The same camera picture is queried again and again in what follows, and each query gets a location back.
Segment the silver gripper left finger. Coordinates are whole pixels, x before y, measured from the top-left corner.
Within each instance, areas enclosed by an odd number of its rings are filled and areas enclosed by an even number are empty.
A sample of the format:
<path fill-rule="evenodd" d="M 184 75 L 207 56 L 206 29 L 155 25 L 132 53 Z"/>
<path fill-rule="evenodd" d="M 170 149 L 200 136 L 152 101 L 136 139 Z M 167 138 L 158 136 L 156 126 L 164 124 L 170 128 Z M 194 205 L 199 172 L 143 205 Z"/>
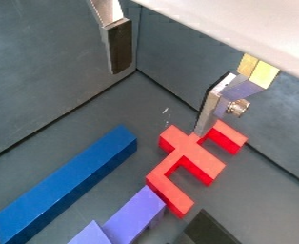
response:
<path fill-rule="evenodd" d="M 132 21 L 124 17 L 120 0 L 87 0 L 100 26 L 112 74 L 132 64 Z"/>

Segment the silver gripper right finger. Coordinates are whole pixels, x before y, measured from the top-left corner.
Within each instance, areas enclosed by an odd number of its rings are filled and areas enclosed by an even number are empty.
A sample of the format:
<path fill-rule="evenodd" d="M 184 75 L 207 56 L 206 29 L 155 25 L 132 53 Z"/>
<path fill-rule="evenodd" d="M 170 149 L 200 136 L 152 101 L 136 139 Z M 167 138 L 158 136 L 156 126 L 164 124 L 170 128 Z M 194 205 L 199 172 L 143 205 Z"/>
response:
<path fill-rule="evenodd" d="M 251 103 L 247 98 L 264 92 L 280 73 L 280 69 L 244 54 L 238 74 L 228 72 L 208 88 L 202 105 L 195 134 L 203 136 L 226 114 L 240 117 Z"/>

